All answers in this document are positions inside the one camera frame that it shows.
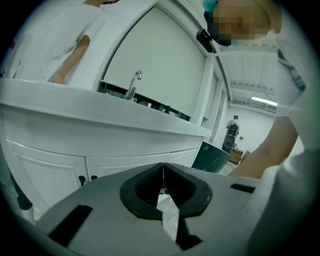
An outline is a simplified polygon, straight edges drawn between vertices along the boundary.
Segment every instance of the person in background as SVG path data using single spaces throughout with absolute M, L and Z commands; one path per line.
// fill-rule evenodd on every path
M 240 127 L 240 124 L 238 123 L 239 121 L 239 116 L 235 115 L 227 124 L 226 128 L 228 129 L 230 126 L 233 126 L 236 124 L 238 127 Z
M 86 53 L 104 24 L 100 5 L 119 0 L 86 0 L 68 6 L 34 35 L 14 78 L 66 84 L 66 76 Z
M 208 32 L 220 46 L 242 45 L 269 32 L 275 35 L 276 118 L 263 143 L 230 174 L 260 179 L 266 168 L 280 165 L 296 143 L 288 109 L 319 79 L 319 60 L 299 24 L 275 0 L 204 0 L 203 7 Z

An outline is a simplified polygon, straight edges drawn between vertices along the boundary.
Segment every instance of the faucet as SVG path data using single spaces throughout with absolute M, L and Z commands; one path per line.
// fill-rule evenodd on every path
M 141 80 L 141 78 L 142 78 L 142 71 L 138 70 L 137 72 L 135 72 L 135 74 L 134 74 L 134 76 L 133 76 L 133 78 L 131 80 L 129 90 L 125 94 L 125 99 L 126 100 L 131 101 L 134 98 L 137 88 L 136 87 L 132 87 L 132 85 L 134 84 L 134 81 L 136 79 Z

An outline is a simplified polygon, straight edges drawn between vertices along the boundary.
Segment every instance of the fluorescent light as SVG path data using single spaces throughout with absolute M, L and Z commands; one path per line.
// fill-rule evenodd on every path
M 252 97 L 251 100 L 256 101 L 256 102 L 266 103 L 268 105 L 272 105 L 272 106 L 275 106 L 275 107 L 278 105 L 276 102 L 271 101 L 271 100 L 267 100 L 267 99 L 264 99 L 264 98 Z

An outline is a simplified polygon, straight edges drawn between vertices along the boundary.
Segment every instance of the white sink counter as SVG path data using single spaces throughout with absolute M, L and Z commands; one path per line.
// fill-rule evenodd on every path
M 211 131 L 134 102 L 48 82 L 0 80 L 0 104 L 60 117 L 207 137 Z

